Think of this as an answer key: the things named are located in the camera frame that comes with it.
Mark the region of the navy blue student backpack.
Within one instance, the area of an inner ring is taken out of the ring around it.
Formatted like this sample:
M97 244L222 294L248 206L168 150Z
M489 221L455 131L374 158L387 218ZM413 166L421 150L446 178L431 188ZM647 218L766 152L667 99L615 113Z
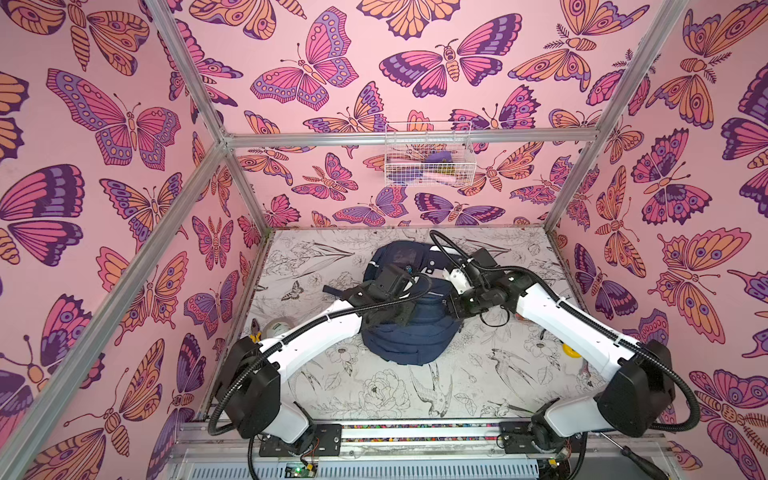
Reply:
M450 265L436 247L398 240L380 247L364 272L364 281L379 279L387 265L414 274L434 273ZM363 317L364 345L382 359L400 365L424 365L436 360L448 347L462 322L447 313L444 302L454 293L453 285L434 278L429 293L413 302L375 310Z

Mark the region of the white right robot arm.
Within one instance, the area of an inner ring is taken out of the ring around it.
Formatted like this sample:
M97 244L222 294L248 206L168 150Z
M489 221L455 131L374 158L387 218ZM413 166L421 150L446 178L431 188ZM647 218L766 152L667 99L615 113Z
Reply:
M555 438L618 431L638 438L648 430L685 432L701 421L692 388L673 367L668 348L621 334L557 295L524 267L502 267L484 249L446 254L456 291L447 308L460 319L494 307L541 326L575 350L605 384L579 397L541 407L532 426Z

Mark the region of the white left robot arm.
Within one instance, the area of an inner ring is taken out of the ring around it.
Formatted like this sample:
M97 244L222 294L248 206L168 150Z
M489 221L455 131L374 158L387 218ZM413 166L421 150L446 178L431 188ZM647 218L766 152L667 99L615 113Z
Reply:
M387 265L377 278L337 292L317 317L273 338L238 340L215 382L207 433L236 432L248 440L268 435L295 452L306 451L315 441L316 423L302 407L282 402L282 385L319 354L358 335L370 323L368 316L393 319L425 297L432 284L427 274Z

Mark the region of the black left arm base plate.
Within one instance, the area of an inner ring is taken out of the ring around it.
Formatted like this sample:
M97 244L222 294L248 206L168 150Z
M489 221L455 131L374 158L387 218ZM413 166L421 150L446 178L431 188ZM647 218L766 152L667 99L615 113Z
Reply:
M258 455L270 457L338 457L342 440L341 424L311 424L295 442L286 443L277 436L267 435Z

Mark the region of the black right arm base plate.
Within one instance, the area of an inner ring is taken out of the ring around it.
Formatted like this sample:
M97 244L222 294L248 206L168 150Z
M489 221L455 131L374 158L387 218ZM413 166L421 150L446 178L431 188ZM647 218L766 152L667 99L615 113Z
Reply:
M535 444L535 437L529 420L502 421L498 427L499 434L496 437L496 444L506 454L537 454L540 452Z

